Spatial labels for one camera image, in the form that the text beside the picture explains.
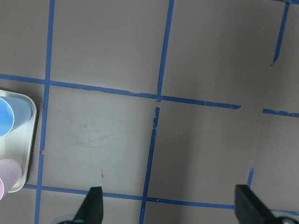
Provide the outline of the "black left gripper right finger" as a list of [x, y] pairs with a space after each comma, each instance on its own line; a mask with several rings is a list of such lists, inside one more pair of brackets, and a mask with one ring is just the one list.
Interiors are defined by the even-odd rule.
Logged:
[[243, 184], [235, 185], [235, 216], [241, 224], [297, 224], [298, 220], [287, 216], [275, 216], [255, 193]]

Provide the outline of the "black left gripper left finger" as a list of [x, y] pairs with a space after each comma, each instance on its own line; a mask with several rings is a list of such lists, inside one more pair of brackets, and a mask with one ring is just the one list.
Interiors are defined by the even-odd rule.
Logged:
[[101, 224], [103, 221], [102, 187], [92, 187], [74, 217], [55, 218], [54, 224]]

